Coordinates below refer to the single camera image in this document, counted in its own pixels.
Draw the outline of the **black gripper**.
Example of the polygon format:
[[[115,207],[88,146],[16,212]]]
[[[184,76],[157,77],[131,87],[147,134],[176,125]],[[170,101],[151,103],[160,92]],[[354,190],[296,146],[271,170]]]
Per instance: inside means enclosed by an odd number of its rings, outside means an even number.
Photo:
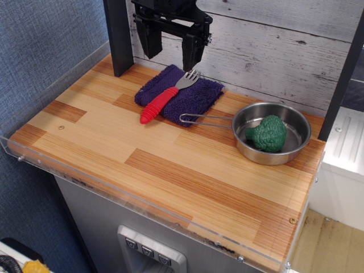
[[[196,1],[132,1],[134,20],[144,54],[152,59],[162,50],[162,32],[183,38],[183,70],[191,71],[201,61],[210,43],[212,17]]]

